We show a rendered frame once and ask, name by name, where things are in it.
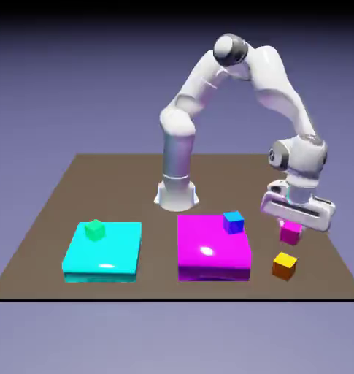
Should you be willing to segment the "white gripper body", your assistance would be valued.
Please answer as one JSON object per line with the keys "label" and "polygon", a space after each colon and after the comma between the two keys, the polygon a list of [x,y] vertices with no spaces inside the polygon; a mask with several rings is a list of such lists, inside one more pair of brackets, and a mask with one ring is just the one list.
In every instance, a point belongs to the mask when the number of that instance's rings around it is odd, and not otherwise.
{"label": "white gripper body", "polygon": [[292,221],[309,229],[327,232],[336,206],[311,196],[307,203],[291,203],[282,194],[267,191],[261,202],[261,211],[283,221]]}

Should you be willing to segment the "small magenta cube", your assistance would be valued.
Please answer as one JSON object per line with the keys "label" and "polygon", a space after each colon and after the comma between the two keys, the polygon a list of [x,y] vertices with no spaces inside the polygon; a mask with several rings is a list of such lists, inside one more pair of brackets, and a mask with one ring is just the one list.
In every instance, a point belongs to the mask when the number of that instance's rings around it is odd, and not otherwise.
{"label": "small magenta cube", "polygon": [[303,226],[292,221],[280,221],[280,241],[289,245],[297,245]]}

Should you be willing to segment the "small orange cube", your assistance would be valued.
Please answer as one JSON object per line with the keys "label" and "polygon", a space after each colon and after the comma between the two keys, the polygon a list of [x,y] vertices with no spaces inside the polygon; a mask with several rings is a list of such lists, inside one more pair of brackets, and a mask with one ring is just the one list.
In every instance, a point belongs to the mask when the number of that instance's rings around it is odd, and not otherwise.
{"label": "small orange cube", "polygon": [[298,259],[280,252],[273,260],[272,274],[284,281],[289,281],[296,271]]}

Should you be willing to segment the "small blue cube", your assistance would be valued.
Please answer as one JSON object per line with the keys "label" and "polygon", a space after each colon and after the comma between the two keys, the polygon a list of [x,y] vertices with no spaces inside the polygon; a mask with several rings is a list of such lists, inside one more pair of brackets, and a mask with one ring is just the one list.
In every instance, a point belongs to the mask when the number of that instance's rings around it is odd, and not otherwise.
{"label": "small blue cube", "polygon": [[223,227],[228,234],[237,234],[244,231],[245,220],[239,211],[223,214]]}

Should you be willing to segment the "small green cube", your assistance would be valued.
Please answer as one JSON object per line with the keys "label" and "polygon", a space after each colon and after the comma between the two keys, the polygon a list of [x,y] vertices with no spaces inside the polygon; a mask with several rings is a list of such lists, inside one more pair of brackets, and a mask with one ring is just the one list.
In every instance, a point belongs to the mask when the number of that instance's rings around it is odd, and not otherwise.
{"label": "small green cube", "polygon": [[85,223],[85,236],[92,241],[98,241],[105,237],[105,225],[98,219]]}

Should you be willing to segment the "large magenta box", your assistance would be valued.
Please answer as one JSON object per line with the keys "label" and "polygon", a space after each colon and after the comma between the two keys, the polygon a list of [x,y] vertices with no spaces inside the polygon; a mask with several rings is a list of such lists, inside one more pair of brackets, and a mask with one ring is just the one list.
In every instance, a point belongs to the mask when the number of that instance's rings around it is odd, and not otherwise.
{"label": "large magenta box", "polygon": [[252,253],[245,232],[228,234],[220,215],[177,217],[178,281],[248,281]]}

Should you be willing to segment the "large cyan box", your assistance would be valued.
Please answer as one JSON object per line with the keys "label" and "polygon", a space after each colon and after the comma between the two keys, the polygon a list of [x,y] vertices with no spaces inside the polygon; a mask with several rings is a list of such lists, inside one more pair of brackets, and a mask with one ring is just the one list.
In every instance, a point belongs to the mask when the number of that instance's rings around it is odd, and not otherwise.
{"label": "large cyan box", "polygon": [[69,244],[62,270],[67,283],[133,283],[142,243],[140,222],[103,222],[105,237],[85,236],[80,222]]}

